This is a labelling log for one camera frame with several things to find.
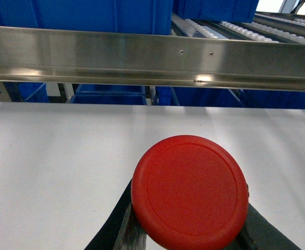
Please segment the blue plastic crate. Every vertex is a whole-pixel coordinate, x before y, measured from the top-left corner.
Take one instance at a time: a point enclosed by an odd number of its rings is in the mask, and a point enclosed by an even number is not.
[[[175,87],[180,106],[196,107],[245,107],[244,103],[227,89]]]
[[[145,95],[144,86],[133,85],[105,85],[105,84],[80,84],[76,95]]]
[[[45,83],[22,83],[18,89],[24,102],[27,103],[48,103]]]
[[[252,22],[259,0],[174,0],[173,12],[186,19]]]
[[[305,92],[243,90],[239,93],[247,107],[305,109]]]
[[[0,0],[0,26],[168,35],[173,0]]]
[[[75,95],[70,103],[147,105],[146,98],[142,95]]]
[[[158,92],[158,106],[179,106],[175,91],[172,87],[156,87]]]

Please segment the red plastic lid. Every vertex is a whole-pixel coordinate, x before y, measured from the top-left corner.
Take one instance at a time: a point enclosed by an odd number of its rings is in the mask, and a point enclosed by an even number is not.
[[[142,228],[170,250],[222,249],[247,216],[247,184],[237,162],[198,136],[171,137],[149,149],[131,192]]]

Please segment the metal rack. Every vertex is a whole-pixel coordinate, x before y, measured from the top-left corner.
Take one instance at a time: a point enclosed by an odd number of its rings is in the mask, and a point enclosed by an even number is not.
[[[289,21],[296,18],[304,16],[257,13],[255,22],[305,40],[305,25]],[[305,91],[305,44],[278,34],[270,37],[279,43],[253,41],[221,23],[200,22],[230,38],[208,39],[172,20],[181,36],[0,27],[0,101],[10,100],[5,81]]]

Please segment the stainless steel rail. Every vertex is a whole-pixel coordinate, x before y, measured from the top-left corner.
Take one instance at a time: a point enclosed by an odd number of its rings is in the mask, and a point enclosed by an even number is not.
[[[263,25],[271,26],[279,30],[287,31],[298,36],[305,37],[305,26],[300,26],[297,24],[289,23],[286,21],[279,20],[276,17],[265,16],[262,14],[256,14],[254,22],[258,22]]]
[[[0,81],[305,91],[305,45],[0,27]]]

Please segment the blue bin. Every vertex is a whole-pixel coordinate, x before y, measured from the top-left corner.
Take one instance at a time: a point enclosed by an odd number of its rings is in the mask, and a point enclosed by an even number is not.
[[[0,0],[0,26],[169,35],[172,0]]]
[[[27,103],[48,103],[45,83],[21,83],[18,89],[24,102]]]
[[[175,87],[180,106],[196,107],[245,107],[244,103],[227,89]]]
[[[158,93],[158,106],[179,106],[173,87],[156,87]]]
[[[252,22],[259,0],[174,0],[173,12],[186,19]]]
[[[147,105],[146,98],[142,95],[75,95],[70,103]]]
[[[305,109],[305,92],[242,90],[239,98],[251,108]]]
[[[76,95],[145,95],[144,86],[133,85],[105,85],[105,84],[80,84]]]

